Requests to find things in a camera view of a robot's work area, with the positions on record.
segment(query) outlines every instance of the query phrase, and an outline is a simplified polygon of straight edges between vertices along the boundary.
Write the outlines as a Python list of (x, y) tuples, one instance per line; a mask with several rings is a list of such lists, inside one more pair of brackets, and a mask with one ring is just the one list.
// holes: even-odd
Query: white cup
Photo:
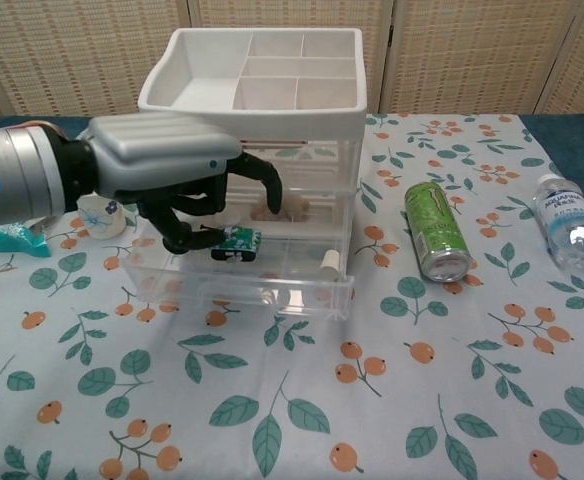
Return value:
[(91, 237), (105, 240), (125, 230), (125, 214), (120, 203), (93, 194), (79, 198), (76, 204)]

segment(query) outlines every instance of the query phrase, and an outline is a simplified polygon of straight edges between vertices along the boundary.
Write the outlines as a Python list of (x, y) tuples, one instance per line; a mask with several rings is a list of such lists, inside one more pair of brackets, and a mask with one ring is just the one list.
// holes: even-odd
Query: top tray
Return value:
[(366, 101), (358, 29), (178, 29), (141, 111), (206, 117), (245, 140), (358, 139)]

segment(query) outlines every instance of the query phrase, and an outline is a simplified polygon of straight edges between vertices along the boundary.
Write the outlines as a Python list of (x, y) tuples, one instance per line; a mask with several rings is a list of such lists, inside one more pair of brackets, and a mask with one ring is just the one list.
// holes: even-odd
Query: white storage organizer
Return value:
[[(365, 124), (366, 85), (357, 29), (179, 29), (139, 97), (141, 111), (200, 116), (274, 164), (284, 211), (264, 215), (265, 190), (230, 175), (226, 212), (188, 217), (200, 225), (263, 232), (254, 262), (224, 263), (209, 251), (173, 256), (152, 227), (126, 268), (151, 301), (223, 298), (276, 305), (283, 313), (346, 318), (353, 279), (346, 275), (353, 203)], [(321, 263), (339, 252), (337, 278)]]

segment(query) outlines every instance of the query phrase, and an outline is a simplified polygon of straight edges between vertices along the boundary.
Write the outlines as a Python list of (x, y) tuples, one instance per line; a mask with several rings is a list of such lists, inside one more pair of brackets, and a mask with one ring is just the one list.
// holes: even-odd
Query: teal packet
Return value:
[(0, 252), (23, 252), (33, 257), (49, 257), (44, 235), (35, 235), (22, 223), (0, 226)]
[(241, 262), (253, 262), (261, 245), (261, 232), (253, 228), (227, 227), (223, 229), (225, 240), (212, 247), (210, 254), (214, 260), (227, 261), (231, 258)]

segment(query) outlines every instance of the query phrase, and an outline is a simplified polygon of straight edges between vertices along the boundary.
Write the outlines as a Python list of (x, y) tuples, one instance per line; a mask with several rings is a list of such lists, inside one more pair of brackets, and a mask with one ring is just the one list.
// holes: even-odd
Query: tablecloth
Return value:
[[(366, 123), (348, 321), (140, 301), (134, 208), (110, 241), (68, 214), (52, 258), (0, 254), (0, 478), (584, 479), (584, 272), (531, 209), (550, 159), (515, 116)], [(423, 180), (475, 259), (458, 283), (419, 273)]]

